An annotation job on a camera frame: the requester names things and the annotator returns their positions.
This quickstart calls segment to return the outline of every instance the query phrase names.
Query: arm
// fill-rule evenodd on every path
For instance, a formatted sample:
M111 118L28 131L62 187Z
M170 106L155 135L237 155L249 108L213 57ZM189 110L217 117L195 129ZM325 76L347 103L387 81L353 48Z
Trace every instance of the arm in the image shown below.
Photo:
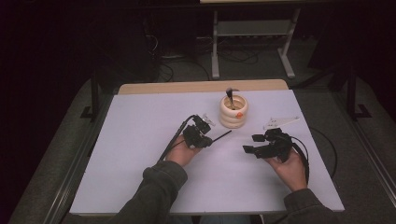
M289 159L284 163L276 158L266 159L266 161L291 190L291 194L284 199L289 214L289 224L339 223L335 213L325 207L307 188L300 155L291 150Z
M178 191L187 181L183 166L200 151L188 148L181 135L166 161L143 172L143 181L134 197L108 223L165 223Z

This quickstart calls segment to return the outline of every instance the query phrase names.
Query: white container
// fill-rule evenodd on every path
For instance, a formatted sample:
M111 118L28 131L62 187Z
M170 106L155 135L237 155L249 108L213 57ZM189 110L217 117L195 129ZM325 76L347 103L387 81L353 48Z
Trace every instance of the white container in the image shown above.
M236 129L242 127L245 124L248 113L248 101L245 97L240 95L233 96L233 106L231 107L231 101L228 96L220 101L220 123L230 129Z

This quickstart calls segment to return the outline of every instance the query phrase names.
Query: orange logo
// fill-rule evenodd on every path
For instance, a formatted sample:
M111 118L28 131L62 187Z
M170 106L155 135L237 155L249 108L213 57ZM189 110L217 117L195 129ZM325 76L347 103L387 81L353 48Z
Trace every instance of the orange logo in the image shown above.
M242 114L241 112L238 112L238 113L236 114L236 117L237 117L238 119L241 119L243 116L244 116L244 114Z

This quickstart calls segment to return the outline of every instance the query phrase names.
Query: hand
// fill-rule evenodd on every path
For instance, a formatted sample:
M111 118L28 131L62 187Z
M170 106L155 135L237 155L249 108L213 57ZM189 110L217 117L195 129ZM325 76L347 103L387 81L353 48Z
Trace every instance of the hand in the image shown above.
M201 151L201 148L189 148L184 141L183 134L180 135L174 145L173 148L168 152L165 157L166 161L174 161L181 166L185 166L190 163L192 158Z
M291 191L306 189L305 169L300 155L292 148L289 159L282 163L277 158L265 159Z

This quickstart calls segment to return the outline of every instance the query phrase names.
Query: sleeve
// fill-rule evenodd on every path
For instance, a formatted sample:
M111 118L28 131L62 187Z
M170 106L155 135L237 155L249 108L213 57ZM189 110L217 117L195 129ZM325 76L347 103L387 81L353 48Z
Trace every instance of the sleeve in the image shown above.
M311 189L300 189L289 194L284 203L289 214L289 224L339 223L335 213L325 207Z
M159 161L143 172L143 181L134 197L108 223L165 223L186 181L187 174L180 165Z

